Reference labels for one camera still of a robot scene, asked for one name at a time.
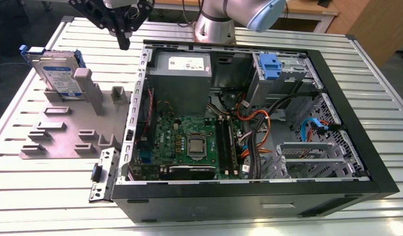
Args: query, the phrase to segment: desk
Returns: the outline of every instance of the desk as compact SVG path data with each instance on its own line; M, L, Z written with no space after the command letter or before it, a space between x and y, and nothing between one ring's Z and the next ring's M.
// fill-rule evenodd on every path
M191 28L146 22L129 51L87 19L62 22L49 49L82 51L102 90L134 91L143 40L193 41ZM89 203L98 159L22 160L49 100L33 69L0 119L0 232L39 236L403 235L403 100L357 41L343 35L237 28L237 43L321 50L401 193L326 217L134 224L117 204Z
M182 0L157 0L155 8L182 10L182 2ZM185 3L186 10L199 11L199 0L185 0ZM333 3L329 8L325 8L318 5L317 0L290 0L287 6L289 18L319 21L315 33L326 33L334 17L341 15L341 11Z

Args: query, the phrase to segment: black cable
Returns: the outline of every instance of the black cable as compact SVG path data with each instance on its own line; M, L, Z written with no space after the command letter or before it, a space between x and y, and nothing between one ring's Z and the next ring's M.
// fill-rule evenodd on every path
M234 113L234 111L235 111L235 108L230 108L229 106L227 106L227 104L226 104L226 102L223 101L223 93L226 92L226 91L239 91L241 89L239 88L223 88L221 91L219 91L219 94L218 94L218 99L219 99L219 102L221 102L221 105L222 105L222 107L226 109L226 111L230 113L230 115L231 116L234 116L234 117L238 117L237 115L235 115L235 113Z
M301 96L318 96L319 92L301 92L301 93L294 93L290 94L287 96L285 96L283 98L281 98L274 104L273 106L269 108L267 113L271 116L273 113L277 111L277 109L282 106L283 103L286 103L289 100L301 97ZM254 170L251 171L251 169L257 170L257 175L254 176L255 178L262 178L261 176L261 172L262 172L262 162L261 162L261 154L259 154L259 150L257 148L257 133L258 130L262 126L262 123L265 122L266 116L263 115L261 120L258 121L255 128L253 130L253 133L250 135L250 139L249 139L249 151L250 151L250 172L249 172L249 177L250 175L254 176Z
M179 23L178 26L182 27L182 28L187 28L189 26L191 26L194 24L194 22L199 19L199 16L202 14L202 9L203 9L203 5L205 5L205 1L201 3L201 0L198 1L199 3L199 12L198 12L198 15L197 17L194 18L194 20L191 22L189 22L189 19L187 19L187 16L186 16L186 4L185 4L185 0L182 0L182 7L183 7L183 11L182 11L182 14L185 16L185 20L186 20L186 25L181 25Z

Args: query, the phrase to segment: green circuit board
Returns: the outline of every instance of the green circuit board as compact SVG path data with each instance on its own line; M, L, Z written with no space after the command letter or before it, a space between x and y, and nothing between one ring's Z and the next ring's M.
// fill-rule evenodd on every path
M178 129L174 129L175 121L181 121ZM187 136L191 134L201 134L206 138L207 155L199 161L187 156ZM153 164L206 164L219 167L215 141L214 118L162 118L157 124Z
M141 165L142 176L146 180L158 180L159 166L162 165L198 165L217 168L217 179L239 179L239 166L233 160L235 170L227 174L221 172L221 159L217 143L217 118L194 117L162 117L157 122L155 148L151 153L151 161ZM190 139L203 139L206 155L191 157L189 155Z

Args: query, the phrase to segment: motherboard chip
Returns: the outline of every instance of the motherboard chip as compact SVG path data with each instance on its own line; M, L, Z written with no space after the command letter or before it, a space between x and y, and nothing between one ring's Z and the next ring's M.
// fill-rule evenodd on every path
M187 156L190 156L195 161L203 160L207 156L206 147L206 136L187 136Z
M190 153L203 153L205 152L205 143L202 139L190 140Z

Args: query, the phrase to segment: hard drive label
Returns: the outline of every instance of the hard drive label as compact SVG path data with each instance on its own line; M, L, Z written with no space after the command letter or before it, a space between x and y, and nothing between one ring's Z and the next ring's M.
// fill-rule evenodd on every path
M82 89L74 80L73 70L66 66L45 66L45 73L57 91L69 97L79 97Z

